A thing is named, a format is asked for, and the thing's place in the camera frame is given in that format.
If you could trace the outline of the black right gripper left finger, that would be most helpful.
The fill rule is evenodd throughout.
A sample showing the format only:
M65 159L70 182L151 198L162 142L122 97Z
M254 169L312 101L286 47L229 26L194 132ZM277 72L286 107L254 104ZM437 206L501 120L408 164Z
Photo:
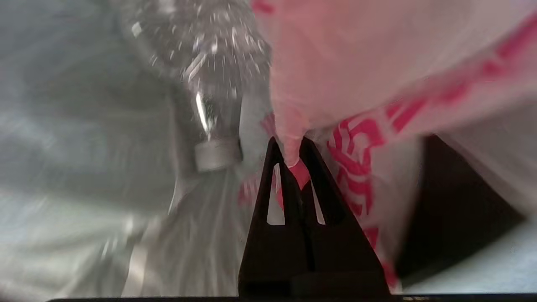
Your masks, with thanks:
M283 225L267 222L276 165L280 166ZM293 279L309 270L300 203L297 181L284 164L276 138L271 138L240 264L240 296L293 296Z

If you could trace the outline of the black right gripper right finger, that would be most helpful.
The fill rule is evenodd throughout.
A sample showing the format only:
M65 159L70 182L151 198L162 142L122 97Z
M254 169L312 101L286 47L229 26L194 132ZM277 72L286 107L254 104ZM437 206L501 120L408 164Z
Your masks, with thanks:
M380 261L310 139L300 158L310 176L300 202L307 261L300 295L390 296Z

